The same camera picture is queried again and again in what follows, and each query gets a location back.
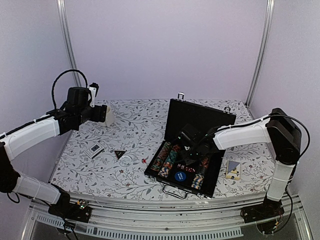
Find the black poker case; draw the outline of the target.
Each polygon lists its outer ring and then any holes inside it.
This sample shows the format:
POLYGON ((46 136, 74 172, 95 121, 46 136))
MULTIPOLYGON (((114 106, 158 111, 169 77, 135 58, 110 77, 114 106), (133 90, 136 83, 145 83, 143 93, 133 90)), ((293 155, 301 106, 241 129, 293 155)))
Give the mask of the black poker case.
POLYGON ((213 137, 218 128, 235 121, 228 103, 213 108, 186 101, 184 93, 178 93, 169 102, 164 140, 145 176, 186 194, 211 198, 225 154, 213 137))

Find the blue small blind button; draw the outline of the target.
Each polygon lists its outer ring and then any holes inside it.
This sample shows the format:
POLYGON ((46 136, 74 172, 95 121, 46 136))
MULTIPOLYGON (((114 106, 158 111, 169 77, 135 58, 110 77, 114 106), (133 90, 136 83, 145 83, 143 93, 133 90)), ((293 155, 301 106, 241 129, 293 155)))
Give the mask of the blue small blind button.
POLYGON ((174 179, 178 182, 184 182, 187 179, 187 175, 183 171, 178 171, 174 174, 174 179))

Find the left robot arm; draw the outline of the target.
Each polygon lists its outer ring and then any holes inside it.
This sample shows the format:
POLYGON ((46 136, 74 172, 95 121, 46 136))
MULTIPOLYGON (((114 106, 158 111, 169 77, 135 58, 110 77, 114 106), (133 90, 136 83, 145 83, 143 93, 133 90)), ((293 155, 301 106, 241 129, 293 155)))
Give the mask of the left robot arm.
POLYGON ((74 205, 61 197, 62 190, 19 173, 13 168, 12 161, 24 151, 47 139, 61 136, 71 130, 79 130, 80 125, 87 121, 104 122, 107 106, 95 103, 98 89, 96 83, 89 87, 71 87, 63 108, 53 109, 41 118, 0 137, 1 193, 17 193, 54 204, 63 217, 70 217, 74 213, 74 205))

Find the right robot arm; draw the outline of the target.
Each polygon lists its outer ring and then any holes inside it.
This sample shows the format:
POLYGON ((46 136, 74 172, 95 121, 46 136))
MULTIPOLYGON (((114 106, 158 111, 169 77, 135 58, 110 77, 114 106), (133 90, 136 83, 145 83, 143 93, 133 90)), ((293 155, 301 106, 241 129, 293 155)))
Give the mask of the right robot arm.
POLYGON ((262 218, 269 218, 278 210, 278 203, 290 182, 294 169, 304 151, 301 149, 302 132, 307 131, 298 119, 274 108, 270 114, 246 123, 214 126, 201 132, 191 124, 177 134, 184 150, 184 158, 198 161, 206 155, 233 147, 262 144, 274 159, 274 169, 266 201, 259 206, 262 218))

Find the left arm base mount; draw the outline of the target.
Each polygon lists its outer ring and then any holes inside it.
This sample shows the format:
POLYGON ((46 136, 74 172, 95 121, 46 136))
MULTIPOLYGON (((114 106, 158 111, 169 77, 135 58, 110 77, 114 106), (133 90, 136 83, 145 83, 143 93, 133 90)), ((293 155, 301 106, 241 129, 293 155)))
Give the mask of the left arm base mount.
POLYGON ((68 193, 61 193, 57 203, 49 206, 48 213, 62 219, 88 223, 92 213, 89 201, 79 199, 77 202, 72 203, 70 199, 71 197, 68 193))

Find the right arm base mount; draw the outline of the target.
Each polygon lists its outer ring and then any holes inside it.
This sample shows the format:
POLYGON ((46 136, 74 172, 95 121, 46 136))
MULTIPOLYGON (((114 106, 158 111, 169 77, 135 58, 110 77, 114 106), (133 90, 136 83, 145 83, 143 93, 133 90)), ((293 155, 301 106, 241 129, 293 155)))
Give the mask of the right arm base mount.
POLYGON ((285 213, 281 201, 273 201, 265 198, 263 203, 243 207, 240 216, 245 223, 266 220, 277 217, 285 213))

